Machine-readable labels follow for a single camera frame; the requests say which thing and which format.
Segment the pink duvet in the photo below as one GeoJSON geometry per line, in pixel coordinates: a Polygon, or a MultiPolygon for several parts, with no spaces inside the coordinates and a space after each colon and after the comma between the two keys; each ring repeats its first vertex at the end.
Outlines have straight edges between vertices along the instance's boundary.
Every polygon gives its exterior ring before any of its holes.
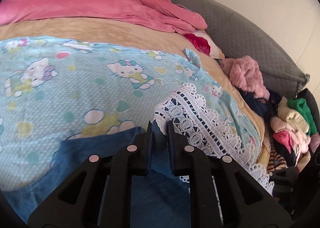
{"type": "Polygon", "coordinates": [[[64,17],[112,19],[182,35],[207,28],[200,14],[175,5],[171,0],[1,1],[1,25],[64,17]]]}

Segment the pile of folded clothes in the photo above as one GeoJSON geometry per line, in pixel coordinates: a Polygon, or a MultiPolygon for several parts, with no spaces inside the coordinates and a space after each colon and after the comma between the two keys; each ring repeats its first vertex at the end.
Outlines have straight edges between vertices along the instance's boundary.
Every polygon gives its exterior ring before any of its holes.
{"type": "Polygon", "coordinates": [[[242,90],[239,93],[265,122],[257,162],[268,173],[290,167],[302,171],[319,147],[319,109],[311,92],[304,89],[294,99],[287,99],[269,91],[268,100],[242,90]]]}

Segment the blue denim pants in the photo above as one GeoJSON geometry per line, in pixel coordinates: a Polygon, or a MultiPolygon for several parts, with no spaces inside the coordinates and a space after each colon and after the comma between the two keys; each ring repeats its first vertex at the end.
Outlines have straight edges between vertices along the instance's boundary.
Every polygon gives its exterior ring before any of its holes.
{"type": "MultiPolygon", "coordinates": [[[[151,169],[146,177],[132,178],[131,227],[190,227],[188,178],[172,175],[166,137],[152,124],[155,143],[151,169]]],[[[114,155],[143,133],[134,127],[112,135],[68,139],[53,155],[50,170],[22,188],[5,191],[4,196],[23,221],[87,158],[114,155]]]]}

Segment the pink fluffy garment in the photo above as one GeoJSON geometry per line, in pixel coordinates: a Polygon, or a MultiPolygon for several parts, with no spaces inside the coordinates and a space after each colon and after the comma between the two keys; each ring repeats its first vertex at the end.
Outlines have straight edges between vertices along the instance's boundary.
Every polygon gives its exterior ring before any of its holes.
{"type": "Polygon", "coordinates": [[[250,56],[225,58],[220,67],[234,87],[253,93],[256,99],[269,99],[270,93],[264,85],[259,64],[250,56]]]}

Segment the beige plush blanket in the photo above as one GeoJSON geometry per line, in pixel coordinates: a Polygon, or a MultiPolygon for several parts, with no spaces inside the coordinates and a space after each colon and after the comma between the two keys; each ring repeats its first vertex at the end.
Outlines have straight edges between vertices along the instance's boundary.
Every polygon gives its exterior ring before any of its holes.
{"type": "MultiPolygon", "coordinates": [[[[82,42],[110,43],[145,50],[164,51],[185,56],[184,49],[195,47],[182,35],[152,30],[140,25],[101,18],[51,18],[24,21],[1,26],[1,39],[15,37],[53,36],[82,42]]],[[[204,69],[237,102],[240,110],[254,123],[260,138],[264,137],[265,124],[245,103],[232,86],[216,60],[198,53],[204,69]]]]}

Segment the Hello Kitty blue bed sheet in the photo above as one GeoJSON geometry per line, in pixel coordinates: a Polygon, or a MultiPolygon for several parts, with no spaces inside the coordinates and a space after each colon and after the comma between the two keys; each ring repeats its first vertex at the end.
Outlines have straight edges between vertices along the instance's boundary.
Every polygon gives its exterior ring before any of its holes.
{"type": "Polygon", "coordinates": [[[48,36],[1,41],[1,189],[46,173],[63,140],[146,127],[179,89],[222,138],[219,145],[193,134],[194,146],[243,166],[256,162],[261,138],[253,120],[190,49],[180,56],[48,36]]]}

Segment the white lace trim cloth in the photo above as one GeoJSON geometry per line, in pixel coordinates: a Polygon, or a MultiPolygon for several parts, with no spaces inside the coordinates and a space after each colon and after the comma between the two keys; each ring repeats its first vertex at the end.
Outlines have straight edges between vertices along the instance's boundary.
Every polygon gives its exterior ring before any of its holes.
{"type": "Polygon", "coordinates": [[[272,193],[274,183],[257,162],[262,146],[260,133],[243,106],[228,93],[221,97],[201,95],[195,85],[186,83],[156,106],[154,121],[163,134],[168,133],[167,123],[172,121],[174,130],[206,155],[231,156],[272,193]]]}

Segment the red patterned pillow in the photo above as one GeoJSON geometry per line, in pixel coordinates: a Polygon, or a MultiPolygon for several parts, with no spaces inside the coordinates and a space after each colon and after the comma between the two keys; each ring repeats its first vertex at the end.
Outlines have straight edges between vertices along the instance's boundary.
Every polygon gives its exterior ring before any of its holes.
{"type": "Polygon", "coordinates": [[[211,47],[205,38],[196,36],[195,34],[184,34],[184,37],[191,42],[199,52],[207,56],[210,55],[211,47]]]}

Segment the grey quilted headboard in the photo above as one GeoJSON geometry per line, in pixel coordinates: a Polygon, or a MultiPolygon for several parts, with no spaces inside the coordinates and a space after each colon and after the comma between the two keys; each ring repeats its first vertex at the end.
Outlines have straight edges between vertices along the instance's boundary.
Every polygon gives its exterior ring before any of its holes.
{"type": "Polygon", "coordinates": [[[227,58],[250,56],[259,64],[264,85],[287,98],[294,98],[309,82],[287,52],[267,33],[236,11],[214,0],[171,0],[199,13],[206,33],[227,58]]]}

